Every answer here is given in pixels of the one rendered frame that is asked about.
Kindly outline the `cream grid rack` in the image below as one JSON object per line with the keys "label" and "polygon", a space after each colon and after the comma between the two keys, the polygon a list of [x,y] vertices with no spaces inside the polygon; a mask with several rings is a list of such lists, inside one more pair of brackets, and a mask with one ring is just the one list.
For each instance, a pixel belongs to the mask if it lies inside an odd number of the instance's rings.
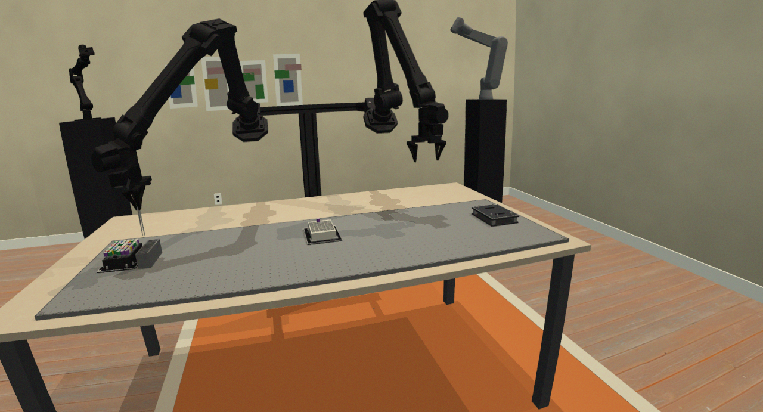
{"label": "cream grid rack", "polygon": [[317,241],[321,241],[336,237],[336,230],[334,229],[331,219],[321,220],[320,224],[317,224],[316,221],[308,222],[308,227],[310,227],[309,233],[312,240],[316,239]]}

